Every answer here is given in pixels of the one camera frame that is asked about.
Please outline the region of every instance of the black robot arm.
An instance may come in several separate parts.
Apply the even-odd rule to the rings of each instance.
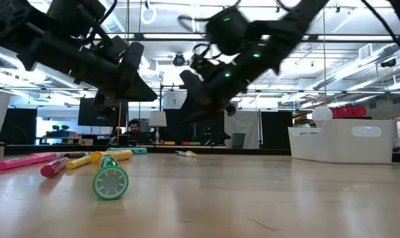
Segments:
[[[53,0],[47,13],[27,0],[0,0],[0,46],[16,52],[27,71],[39,62],[98,88],[100,96],[154,101],[138,75],[144,46],[110,38],[100,26],[111,11],[99,0]]]
[[[301,42],[314,17],[329,0],[302,0],[280,20],[258,20],[249,23],[236,5],[207,20],[206,38],[229,56],[232,62],[212,64],[203,54],[194,54],[191,68],[180,74],[188,96],[181,108],[187,122],[197,122],[227,110],[234,114],[230,100],[244,91],[268,69],[279,74],[282,60]],[[391,0],[400,8],[400,0]],[[269,35],[263,42],[262,36]]]

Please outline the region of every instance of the green marker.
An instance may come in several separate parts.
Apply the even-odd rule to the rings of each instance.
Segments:
[[[128,189],[128,175],[112,155],[104,155],[99,162],[99,169],[93,180],[95,194],[103,200],[120,198]]]
[[[130,150],[132,153],[135,154],[146,154],[147,148],[144,147],[129,147],[129,148],[113,148],[109,147],[107,151],[123,151],[123,150]]]

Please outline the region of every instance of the security camera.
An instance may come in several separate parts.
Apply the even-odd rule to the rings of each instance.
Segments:
[[[174,66],[182,66],[185,64],[184,55],[181,53],[177,53],[175,58],[173,58],[173,65]]]
[[[391,59],[391,60],[380,63],[381,67],[393,67],[395,65],[397,65],[396,59]]]

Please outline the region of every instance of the computer monitor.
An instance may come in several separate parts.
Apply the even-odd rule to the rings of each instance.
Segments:
[[[122,102],[120,110],[120,127],[126,125],[128,103]],[[119,123],[119,102],[106,99],[104,108],[99,110],[94,106],[94,99],[81,99],[79,104],[78,126],[109,126],[117,127]]]

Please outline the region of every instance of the white lamp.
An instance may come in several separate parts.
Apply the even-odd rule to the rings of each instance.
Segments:
[[[159,144],[159,127],[166,127],[166,112],[162,111],[154,111],[151,112],[151,116],[149,117],[148,126],[155,127],[155,144]]]
[[[332,110],[327,106],[317,107],[316,109],[314,109],[311,115],[314,123],[316,123],[317,128],[320,128],[324,121],[330,120],[333,117]]]

